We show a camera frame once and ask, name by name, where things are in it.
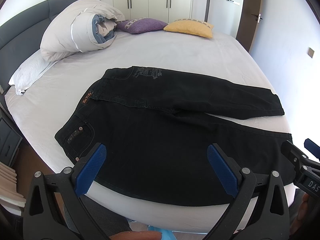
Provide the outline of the right hand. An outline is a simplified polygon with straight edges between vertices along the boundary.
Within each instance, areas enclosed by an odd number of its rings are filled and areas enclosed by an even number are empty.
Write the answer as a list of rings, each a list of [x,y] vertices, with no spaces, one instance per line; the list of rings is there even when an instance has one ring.
[[[302,198],[302,204],[300,205],[300,207],[298,209],[298,214],[297,214],[295,221],[294,221],[295,228],[299,228],[303,224],[303,222],[306,218],[306,215],[308,213],[309,198],[310,198],[310,196],[308,194],[304,194],[304,196]]]

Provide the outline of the left hand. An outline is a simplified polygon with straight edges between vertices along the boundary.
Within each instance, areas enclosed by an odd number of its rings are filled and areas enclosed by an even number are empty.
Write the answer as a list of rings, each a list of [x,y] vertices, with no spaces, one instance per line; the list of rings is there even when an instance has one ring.
[[[111,240],[161,240],[158,231],[124,231],[109,237]]]

